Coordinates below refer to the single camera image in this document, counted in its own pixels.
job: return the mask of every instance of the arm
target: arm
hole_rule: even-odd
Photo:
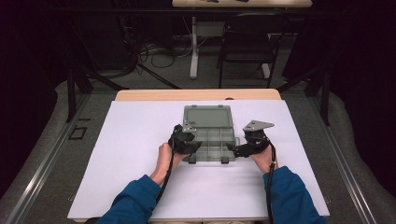
[[[185,156],[187,155],[175,154],[173,170]],[[150,177],[143,175],[140,179],[130,182],[96,223],[146,224],[155,208],[157,196],[161,191],[160,185],[165,179],[171,158],[172,148],[166,143],[162,144],[156,168]]]
[[[264,173],[265,190],[267,190],[271,154],[272,148],[268,146],[263,152],[250,155]],[[326,223],[324,217],[318,214],[303,180],[292,173],[287,166],[278,168],[277,163],[272,179],[271,205],[276,224]]]

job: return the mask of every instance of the black chair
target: black chair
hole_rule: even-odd
[[[270,87],[276,64],[280,40],[289,26],[282,15],[242,13],[229,18],[223,28],[219,52],[219,89],[221,89],[223,64],[226,63],[270,63],[270,76],[266,88]],[[278,35],[270,41],[269,34]]]

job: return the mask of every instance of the blue jacket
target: blue jacket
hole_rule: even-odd
[[[265,185],[268,176],[263,175]],[[283,166],[274,171],[272,185],[272,210],[276,224],[326,223],[324,217],[318,214],[301,178],[288,167]],[[160,186],[147,175],[143,175],[126,186],[115,198],[111,208],[96,223],[146,224],[160,191]]]

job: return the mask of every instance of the gray plastic case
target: gray plastic case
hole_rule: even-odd
[[[197,152],[185,161],[235,161],[233,152],[226,146],[227,143],[235,145],[233,117],[228,105],[186,105],[183,120],[194,129],[193,141],[202,142]]]

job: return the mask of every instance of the table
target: table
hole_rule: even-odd
[[[290,112],[276,90],[152,90],[118,93],[68,218],[101,216],[129,181],[150,174],[158,145],[182,121],[184,105],[229,105],[235,136],[241,139],[243,126],[252,119],[273,122],[276,126],[265,132],[276,145],[279,163],[299,174],[318,212],[330,215]],[[266,213],[260,170],[250,158],[237,158],[229,164],[182,162],[150,221],[258,220]]]
[[[219,0],[218,3],[206,2],[206,0],[173,0],[173,7],[311,7],[311,0],[249,0],[248,2],[240,2],[236,0]],[[191,24],[191,38],[192,38],[192,56],[191,56],[191,70],[190,78],[196,79],[198,77],[198,48],[197,48],[197,20],[192,17]],[[263,66],[264,74],[269,75],[268,65]]]

